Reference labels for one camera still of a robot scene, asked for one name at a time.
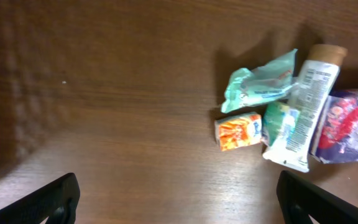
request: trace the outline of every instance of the cylindrical tube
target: cylindrical tube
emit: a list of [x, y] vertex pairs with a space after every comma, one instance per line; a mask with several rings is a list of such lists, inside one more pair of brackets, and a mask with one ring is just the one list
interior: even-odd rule
[[300, 111], [295, 131], [287, 146], [267, 149], [264, 154], [281, 165], [308, 172], [308, 150], [324, 102], [333, 87], [347, 49], [327, 44], [314, 45], [298, 76], [298, 89], [288, 104]]

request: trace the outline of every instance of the plastic packaging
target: plastic packaging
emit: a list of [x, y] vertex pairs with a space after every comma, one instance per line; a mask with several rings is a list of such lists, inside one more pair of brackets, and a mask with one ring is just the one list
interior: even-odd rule
[[260, 143], [262, 120], [257, 113], [247, 113], [215, 121], [215, 136], [222, 151]]
[[240, 68], [233, 72], [224, 93], [221, 111], [228, 113], [246, 106], [257, 106], [281, 99], [294, 87], [292, 82], [297, 49], [262, 67]]
[[294, 132], [299, 111], [280, 102], [267, 106], [262, 120], [262, 141], [268, 146], [264, 155], [279, 147], [285, 148]]
[[328, 96], [310, 154], [324, 164], [358, 161], [358, 90]]
[[300, 111], [295, 131], [285, 150], [277, 148], [264, 156], [281, 165], [309, 172], [308, 151], [318, 117], [331, 90], [347, 50], [343, 47], [318, 44], [310, 50], [300, 71], [298, 89], [288, 105]]

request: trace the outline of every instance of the brown cap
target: brown cap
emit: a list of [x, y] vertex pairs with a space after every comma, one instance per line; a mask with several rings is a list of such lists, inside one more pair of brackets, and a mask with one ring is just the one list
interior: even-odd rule
[[346, 55], [347, 49], [344, 47], [329, 44], [316, 44], [311, 47], [308, 60], [317, 60], [341, 66], [343, 58]]

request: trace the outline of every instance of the wooden table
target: wooden table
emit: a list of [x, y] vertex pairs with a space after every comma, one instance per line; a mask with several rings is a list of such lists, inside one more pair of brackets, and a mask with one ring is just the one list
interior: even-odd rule
[[[282, 223], [284, 167], [213, 121], [235, 69], [319, 42], [358, 88], [358, 1], [0, 1], [0, 208], [74, 172], [77, 223]], [[358, 206], [358, 163], [311, 166]]]

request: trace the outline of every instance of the orange and white packet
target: orange and white packet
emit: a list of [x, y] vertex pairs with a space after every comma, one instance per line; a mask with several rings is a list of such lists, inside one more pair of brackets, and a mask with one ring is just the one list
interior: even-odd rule
[[222, 151], [258, 144], [262, 139], [262, 119], [255, 112], [215, 121], [215, 136]]

